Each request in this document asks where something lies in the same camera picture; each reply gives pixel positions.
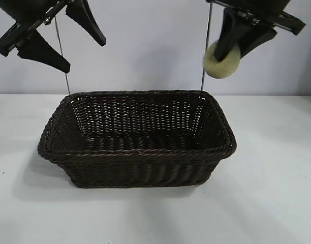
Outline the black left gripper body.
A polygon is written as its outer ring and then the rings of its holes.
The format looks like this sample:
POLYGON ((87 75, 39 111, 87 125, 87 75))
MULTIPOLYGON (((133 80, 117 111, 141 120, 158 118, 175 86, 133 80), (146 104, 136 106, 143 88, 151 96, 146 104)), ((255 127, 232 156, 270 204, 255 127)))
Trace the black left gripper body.
POLYGON ((0 1, 0 9, 15 23, 0 37, 0 54, 8 56, 14 48, 22 48, 33 32, 75 1, 0 1))

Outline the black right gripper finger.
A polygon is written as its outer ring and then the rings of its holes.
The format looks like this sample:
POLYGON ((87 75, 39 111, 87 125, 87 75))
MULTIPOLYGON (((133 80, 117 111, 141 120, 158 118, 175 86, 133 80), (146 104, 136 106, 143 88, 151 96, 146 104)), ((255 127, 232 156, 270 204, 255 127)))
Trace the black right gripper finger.
POLYGON ((251 29, 238 41, 241 58, 244 58, 260 45, 272 40, 276 35, 277 31, 271 27, 256 27, 251 29))
POLYGON ((235 46, 238 46, 240 39, 241 22, 239 17, 231 8, 225 8, 221 34, 217 41, 214 57, 217 61, 223 61, 235 46))

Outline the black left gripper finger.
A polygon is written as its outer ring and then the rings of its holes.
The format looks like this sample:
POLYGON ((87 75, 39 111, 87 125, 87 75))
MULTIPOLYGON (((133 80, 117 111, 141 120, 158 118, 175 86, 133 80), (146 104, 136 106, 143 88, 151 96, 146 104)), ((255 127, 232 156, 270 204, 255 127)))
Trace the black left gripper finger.
POLYGON ((70 71, 70 63, 55 51, 37 30, 26 37, 17 50, 17 55, 22 59, 46 64, 66 74, 70 71))
POLYGON ((100 45, 106 45, 106 37, 100 30, 87 0, 76 0, 66 7, 66 15, 79 24, 100 45))

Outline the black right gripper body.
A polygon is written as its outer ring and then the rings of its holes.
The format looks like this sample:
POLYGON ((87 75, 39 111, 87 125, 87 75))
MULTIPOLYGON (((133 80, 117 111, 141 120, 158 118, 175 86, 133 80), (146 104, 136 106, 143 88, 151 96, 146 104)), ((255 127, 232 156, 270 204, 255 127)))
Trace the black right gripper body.
POLYGON ((290 1, 206 1, 253 16, 298 35, 306 24, 284 11, 290 1))

